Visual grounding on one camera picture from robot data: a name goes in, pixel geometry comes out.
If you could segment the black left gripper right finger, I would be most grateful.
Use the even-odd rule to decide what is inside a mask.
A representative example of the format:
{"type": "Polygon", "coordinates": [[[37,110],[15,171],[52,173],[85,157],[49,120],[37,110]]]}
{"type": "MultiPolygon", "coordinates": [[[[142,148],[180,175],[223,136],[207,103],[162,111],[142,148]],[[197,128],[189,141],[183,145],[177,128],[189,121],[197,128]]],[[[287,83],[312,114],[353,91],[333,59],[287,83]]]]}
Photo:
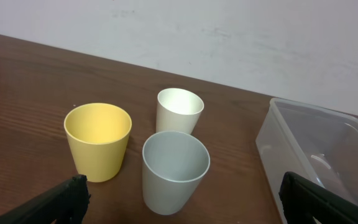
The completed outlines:
{"type": "Polygon", "coordinates": [[[284,174],[279,197],[288,224],[358,224],[357,205],[294,172],[284,174]]]}

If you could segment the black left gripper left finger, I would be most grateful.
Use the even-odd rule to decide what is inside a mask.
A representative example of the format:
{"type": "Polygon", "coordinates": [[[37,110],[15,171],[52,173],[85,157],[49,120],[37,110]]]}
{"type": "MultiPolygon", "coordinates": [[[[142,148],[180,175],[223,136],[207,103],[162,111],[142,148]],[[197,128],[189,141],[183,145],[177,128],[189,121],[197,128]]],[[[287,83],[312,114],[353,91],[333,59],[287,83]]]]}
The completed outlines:
{"type": "Polygon", "coordinates": [[[0,216],[0,223],[81,224],[91,195],[85,175],[75,175],[0,216]]]}

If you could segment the clear plastic container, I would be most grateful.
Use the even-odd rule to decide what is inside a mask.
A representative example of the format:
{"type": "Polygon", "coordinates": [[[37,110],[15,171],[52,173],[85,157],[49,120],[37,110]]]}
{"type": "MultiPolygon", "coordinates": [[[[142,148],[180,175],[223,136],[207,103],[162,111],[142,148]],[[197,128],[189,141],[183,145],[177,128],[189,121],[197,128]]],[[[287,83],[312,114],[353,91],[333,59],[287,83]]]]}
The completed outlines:
{"type": "Polygon", "coordinates": [[[279,190],[292,171],[358,206],[358,119],[273,98],[255,140],[282,222],[279,190]]]}

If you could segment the yellow plastic cup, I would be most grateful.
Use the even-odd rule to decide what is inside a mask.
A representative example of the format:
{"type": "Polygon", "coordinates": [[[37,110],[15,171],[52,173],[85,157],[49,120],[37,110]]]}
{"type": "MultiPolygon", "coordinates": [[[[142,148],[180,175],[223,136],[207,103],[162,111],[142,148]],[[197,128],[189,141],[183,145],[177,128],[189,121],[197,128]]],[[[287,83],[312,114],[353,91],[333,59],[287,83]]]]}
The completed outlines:
{"type": "Polygon", "coordinates": [[[118,174],[132,129],[125,110],[89,103],[72,109],[63,125],[79,174],[90,182],[105,182],[118,174]]]}

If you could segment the grey plastic cup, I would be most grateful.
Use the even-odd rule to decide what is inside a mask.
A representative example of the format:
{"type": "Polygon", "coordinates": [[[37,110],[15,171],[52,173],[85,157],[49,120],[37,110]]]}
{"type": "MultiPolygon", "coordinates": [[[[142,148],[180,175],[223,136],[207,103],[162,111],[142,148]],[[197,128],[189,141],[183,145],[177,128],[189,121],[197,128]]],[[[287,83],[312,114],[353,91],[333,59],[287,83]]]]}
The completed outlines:
{"type": "Polygon", "coordinates": [[[179,212],[211,164],[209,152],[194,136],[178,131],[151,135],[142,148],[142,196],[160,215],[179,212]]]}

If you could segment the white plastic cup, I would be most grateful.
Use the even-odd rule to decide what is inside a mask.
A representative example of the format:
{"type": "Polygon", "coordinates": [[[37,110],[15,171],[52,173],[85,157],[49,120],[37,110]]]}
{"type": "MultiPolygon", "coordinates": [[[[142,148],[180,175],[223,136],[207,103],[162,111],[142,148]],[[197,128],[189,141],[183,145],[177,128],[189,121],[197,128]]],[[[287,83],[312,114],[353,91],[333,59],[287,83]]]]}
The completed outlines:
{"type": "Polygon", "coordinates": [[[191,134],[204,110],[203,100],[181,88],[166,88],[157,95],[156,132],[191,134]]]}

